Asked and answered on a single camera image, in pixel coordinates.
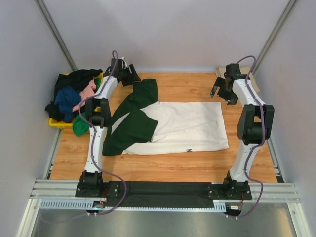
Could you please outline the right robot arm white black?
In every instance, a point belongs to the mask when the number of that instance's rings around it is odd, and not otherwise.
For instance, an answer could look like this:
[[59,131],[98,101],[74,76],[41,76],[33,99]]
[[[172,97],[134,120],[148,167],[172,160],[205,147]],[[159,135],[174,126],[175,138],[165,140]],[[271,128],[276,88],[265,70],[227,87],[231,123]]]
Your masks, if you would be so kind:
[[270,138],[275,109],[255,92],[249,75],[240,71],[238,63],[228,64],[223,77],[218,77],[210,92],[227,101],[240,102],[242,112],[237,124],[239,150],[232,168],[222,184],[212,184],[212,199],[251,200],[249,170],[260,147]]

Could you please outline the green and white raglan t-shirt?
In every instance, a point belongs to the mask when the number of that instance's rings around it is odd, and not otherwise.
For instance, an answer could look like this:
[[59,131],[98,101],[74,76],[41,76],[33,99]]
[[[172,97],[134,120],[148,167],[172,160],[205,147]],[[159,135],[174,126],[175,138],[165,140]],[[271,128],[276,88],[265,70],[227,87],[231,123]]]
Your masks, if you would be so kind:
[[133,85],[114,112],[102,154],[157,155],[229,147],[219,102],[160,102],[155,79]]

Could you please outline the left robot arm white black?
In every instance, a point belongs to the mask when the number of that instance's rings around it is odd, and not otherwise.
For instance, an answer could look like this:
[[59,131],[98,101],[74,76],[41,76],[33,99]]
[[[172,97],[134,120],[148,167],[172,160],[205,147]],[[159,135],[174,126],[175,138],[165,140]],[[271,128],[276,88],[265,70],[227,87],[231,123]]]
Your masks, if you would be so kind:
[[126,63],[124,57],[112,58],[111,66],[105,71],[100,87],[95,95],[84,99],[85,117],[81,107],[78,112],[82,120],[89,125],[89,148],[87,162],[76,189],[78,198],[104,198],[106,186],[103,183],[102,150],[103,142],[111,125],[109,99],[121,83],[123,86],[139,81],[134,67]]

